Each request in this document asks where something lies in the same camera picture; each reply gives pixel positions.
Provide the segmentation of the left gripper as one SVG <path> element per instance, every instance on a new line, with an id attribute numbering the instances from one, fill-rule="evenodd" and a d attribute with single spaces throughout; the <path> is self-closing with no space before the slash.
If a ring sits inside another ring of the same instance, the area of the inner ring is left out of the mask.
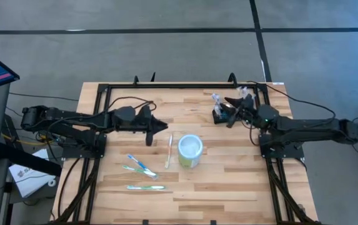
<path id="1" fill-rule="evenodd" d="M 153 135 L 168 128 L 168 123 L 152 116 L 150 112 L 139 112 L 139 119 L 146 127 L 146 146 L 152 145 Z"/>

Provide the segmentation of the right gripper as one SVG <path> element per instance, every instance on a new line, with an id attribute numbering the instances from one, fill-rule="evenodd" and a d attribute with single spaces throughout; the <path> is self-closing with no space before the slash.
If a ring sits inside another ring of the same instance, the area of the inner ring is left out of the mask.
<path id="1" fill-rule="evenodd" d="M 226 106 L 231 108 L 227 123 L 228 128 L 233 127 L 234 123 L 238 119 L 241 121 L 247 121 L 252 124 L 256 110 L 254 108 L 254 100 L 251 94 L 248 94 L 246 97 L 237 99 L 231 97 L 225 97 L 224 99 L 227 102 Z"/>

